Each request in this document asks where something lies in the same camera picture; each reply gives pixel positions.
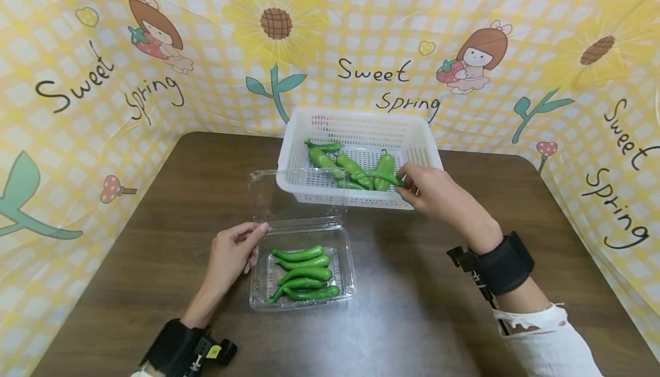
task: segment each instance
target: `green stem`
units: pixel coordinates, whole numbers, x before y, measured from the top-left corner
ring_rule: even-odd
[[[286,115],[285,108],[282,106],[282,100],[280,99],[280,90],[278,88],[277,76],[277,64],[275,64],[273,69],[270,70],[270,88],[273,91],[273,99],[275,100],[275,107],[277,108],[277,112],[279,112],[285,124],[288,124],[288,116]]]
[[[0,228],[0,237],[4,237],[4,235],[15,233],[19,230],[22,230],[23,228],[25,227],[21,226],[21,224],[12,224],[12,225],[3,226],[2,228]]]
[[[537,114],[536,109],[538,109],[538,107],[540,107],[544,103],[548,102],[548,100],[550,98],[552,98],[552,96],[555,95],[557,90],[559,90],[559,88],[548,92],[543,97],[543,99],[541,99],[540,102],[536,104],[536,106],[532,109],[532,111],[526,117],[524,117],[524,119],[522,120],[522,123],[518,126],[518,129],[516,129],[516,133],[513,134],[513,138],[511,139],[511,143],[518,143],[518,140],[520,140],[520,135],[522,134],[523,129],[525,129],[525,126],[527,126],[527,124],[529,124],[529,121],[532,118],[532,116]]]
[[[32,218],[31,216],[18,209],[0,209],[0,215],[4,215],[5,217],[8,217],[15,222],[13,225],[4,226],[1,228],[0,237],[2,235],[15,233],[16,231],[23,228],[29,229],[30,231],[40,235],[44,235],[44,237],[51,237],[56,239],[75,239],[83,234],[83,231],[70,231],[44,224],[43,222]]]

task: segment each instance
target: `wooden table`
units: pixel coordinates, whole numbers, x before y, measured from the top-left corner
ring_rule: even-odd
[[[117,239],[34,376],[122,376],[204,276],[210,240],[250,218],[247,174],[277,168],[281,139],[183,137]],[[660,368],[537,171],[516,156],[440,152],[447,171],[537,261],[534,278],[569,318],[606,376]],[[240,278],[213,335],[238,354],[222,376],[520,376],[490,307],[445,252],[461,243],[413,211],[351,208],[356,296],[347,303],[256,313]]]

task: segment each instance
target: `white plastic basket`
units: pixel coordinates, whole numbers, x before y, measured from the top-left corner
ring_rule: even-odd
[[[412,162],[442,169],[429,125],[420,117],[389,113],[360,113],[334,109],[295,109],[286,126],[277,162],[278,170],[314,168],[305,139],[314,143],[341,142],[346,153],[365,170],[375,169],[382,150],[394,156],[399,169]],[[344,190],[327,176],[278,178],[278,186],[303,203],[333,203],[344,200]],[[371,208],[412,209],[390,186],[386,192],[346,190],[346,205]]]

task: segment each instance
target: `left hand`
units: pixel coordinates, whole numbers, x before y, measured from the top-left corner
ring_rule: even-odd
[[[254,268],[257,245],[268,233],[268,224],[244,222],[221,231],[213,238],[206,277],[181,318],[188,328],[208,325],[220,299],[241,273]]]
[[[225,294],[242,273],[257,263],[257,245],[268,233],[268,224],[244,222],[221,231],[213,238],[204,283]]]

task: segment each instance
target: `black wrist strap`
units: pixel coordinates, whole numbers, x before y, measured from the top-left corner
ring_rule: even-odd
[[[517,289],[534,269],[534,260],[516,231],[491,252],[476,257],[474,271],[496,296]]]
[[[184,376],[194,362],[193,352],[207,330],[188,328],[178,318],[165,323],[142,362],[149,362],[166,377]]]
[[[166,377],[196,377],[205,359],[227,365],[236,351],[227,339],[214,341],[209,327],[187,328],[175,318],[165,324],[140,365],[148,362]]]

